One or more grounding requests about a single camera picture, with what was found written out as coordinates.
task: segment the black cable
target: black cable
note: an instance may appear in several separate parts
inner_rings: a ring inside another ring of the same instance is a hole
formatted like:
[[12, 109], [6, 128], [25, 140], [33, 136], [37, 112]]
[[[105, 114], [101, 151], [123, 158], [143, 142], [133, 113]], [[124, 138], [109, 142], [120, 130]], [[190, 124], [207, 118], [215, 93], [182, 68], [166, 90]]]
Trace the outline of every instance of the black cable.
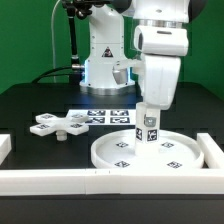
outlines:
[[66, 69], [72, 69], [71, 66], [64, 66], [64, 67], [59, 67], [59, 68], [54, 68], [54, 69], [51, 69], [49, 71], [46, 71], [44, 72], [43, 74], [41, 74], [40, 76], [38, 76], [37, 78], [35, 78], [32, 83], [38, 83], [38, 81], [42, 78], [45, 78], [45, 77], [49, 77], [48, 75], [50, 75], [51, 73], [53, 72], [58, 72], [58, 71], [62, 71], [62, 70], [66, 70]]

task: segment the cross-shaped white piece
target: cross-shaped white piece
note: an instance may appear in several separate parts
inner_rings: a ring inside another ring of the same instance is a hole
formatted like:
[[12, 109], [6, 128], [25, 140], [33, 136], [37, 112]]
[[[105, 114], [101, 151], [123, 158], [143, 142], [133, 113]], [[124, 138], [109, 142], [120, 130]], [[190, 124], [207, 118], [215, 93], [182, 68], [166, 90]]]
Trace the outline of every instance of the cross-shaped white piece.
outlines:
[[87, 120], [88, 116], [80, 113], [64, 118], [46, 113], [36, 116], [36, 121], [39, 124], [30, 127], [30, 132], [39, 136], [45, 136], [56, 131], [57, 140], [65, 141], [67, 133], [79, 135], [89, 131], [89, 126], [82, 124]]

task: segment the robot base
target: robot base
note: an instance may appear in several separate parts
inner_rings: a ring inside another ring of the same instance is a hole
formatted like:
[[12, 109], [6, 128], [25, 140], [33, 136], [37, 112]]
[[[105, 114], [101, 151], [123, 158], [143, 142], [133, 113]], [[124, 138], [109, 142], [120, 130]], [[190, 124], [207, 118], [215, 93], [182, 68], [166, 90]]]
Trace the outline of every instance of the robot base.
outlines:
[[135, 92], [135, 84], [134, 82], [128, 84], [127, 86], [121, 87], [121, 88], [93, 88], [90, 86], [86, 86], [82, 82], [80, 83], [80, 91], [90, 94], [96, 94], [96, 95], [102, 95], [102, 96], [113, 96], [113, 95], [119, 95], [123, 93], [132, 93]]
[[204, 154], [195, 140], [162, 130], [159, 139], [157, 153], [136, 156], [135, 129], [110, 133], [93, 143], [91, 159], [97, 168], [179, 170], [203, 166]]

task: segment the white plastic piece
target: white plastic piece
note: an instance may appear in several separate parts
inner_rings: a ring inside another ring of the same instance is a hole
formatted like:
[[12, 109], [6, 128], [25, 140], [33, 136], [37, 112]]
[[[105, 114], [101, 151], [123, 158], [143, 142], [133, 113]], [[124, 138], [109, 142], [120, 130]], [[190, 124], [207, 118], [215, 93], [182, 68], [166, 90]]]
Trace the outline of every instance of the white plastic piece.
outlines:
[[136, 0], [135, 19], [188, 23], [190, 0]]
[[176, 90], [180, 58], [142, 54], [142, 60], [145, 64], [144, 101], [151, 108], [169, 109]]
[[85, 176], [86, 194], [120, 194], [120, 170], [89, 169]]
[[0, 171], [0, 195], [85, 194], [83, 170]]
[[7, 134], [0, 135], [0, 165], [7, 157], [11, 149], [12, 147], [11, 147], [10, 135]]
[[159, 131], [157, 152], [148, 144], [148, 152], [135, 153], [134, 129], [113, 132], [97, 139], [91, 147], [91, 160], [97, 168], [127, 170], [185, 170], [201, 168], [204, 154], [197, 142], [187, 136]]
[[197, 141], [205, 154], [205, 162], [209, 168], [224, 169], [224, 153], [207, 133], [197, 135]]
[[224, 194], [223, 169], [0, 171], [0, 196]]
[[136, 156], [152, 156], [159, 154], [160, 110], [148, 108], [147, 104], [136, 104]]
[[88, 125], [79, 123], [87, 120], [88, 116], [80, 113], [65, 118], [58, 118], [46, 113], [36, 116], [36, 121], [40, 124], [30, 127], [30, 132], [39, 136], [45, 136], [56, 131], [57, 140], [65, 141], [67, 133], [79, 135], [89, 131]]
[[185, 56], [188, 52], [187, 31], [185, 29], [137, 26], [134, 46], [145, 54]]

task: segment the black table surface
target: black table surface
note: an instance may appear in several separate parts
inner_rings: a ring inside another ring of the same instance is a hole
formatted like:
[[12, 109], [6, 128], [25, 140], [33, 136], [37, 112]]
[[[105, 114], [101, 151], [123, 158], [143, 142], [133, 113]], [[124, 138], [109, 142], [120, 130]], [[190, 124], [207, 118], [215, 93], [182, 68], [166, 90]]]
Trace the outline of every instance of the black table surface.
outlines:
[[[97, 96], [69, 84], [18, 84], [0, 95], [0, 134], [12, 151], [0, 166], [11, 169], [92, 168], [91, 144], [100, 136], [134, 126], [90, 126], [87, 133], [30, 133], [35, 116], [66, 116], [69, 109], [135, 109], [137, 93]], [[179, 83], [161, 129], [196, 138], [209, 133], [224, 149], [224, 101], [194, 83]], [[0, 197], [0, 223], [224, 223], [224, 195], [69, 195]]]

